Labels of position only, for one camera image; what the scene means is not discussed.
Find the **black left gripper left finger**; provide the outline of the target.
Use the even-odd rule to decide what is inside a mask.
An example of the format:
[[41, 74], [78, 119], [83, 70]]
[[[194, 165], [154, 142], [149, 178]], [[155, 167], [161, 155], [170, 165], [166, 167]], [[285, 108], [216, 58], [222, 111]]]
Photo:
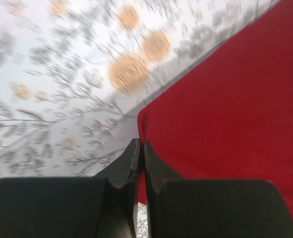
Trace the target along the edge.
[[140, 149], [92, 177], [0, 178], [0, 238], [134, 238]]

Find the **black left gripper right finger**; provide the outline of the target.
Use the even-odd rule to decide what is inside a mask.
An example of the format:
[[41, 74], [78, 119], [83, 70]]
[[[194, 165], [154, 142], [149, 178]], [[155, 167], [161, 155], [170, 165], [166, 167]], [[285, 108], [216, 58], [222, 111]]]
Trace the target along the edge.
[[293, 238], [279, 191], [260, 179], [184, 179], [144, 144], [151, 238]]

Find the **dark red t shirt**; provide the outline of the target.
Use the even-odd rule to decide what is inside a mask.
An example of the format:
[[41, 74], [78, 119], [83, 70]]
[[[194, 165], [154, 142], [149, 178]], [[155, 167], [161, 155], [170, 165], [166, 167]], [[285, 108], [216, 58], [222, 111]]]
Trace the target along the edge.
[[265, 179], [293, 218], [293, 0], [231, 37], [138, 115], [188, 179]]

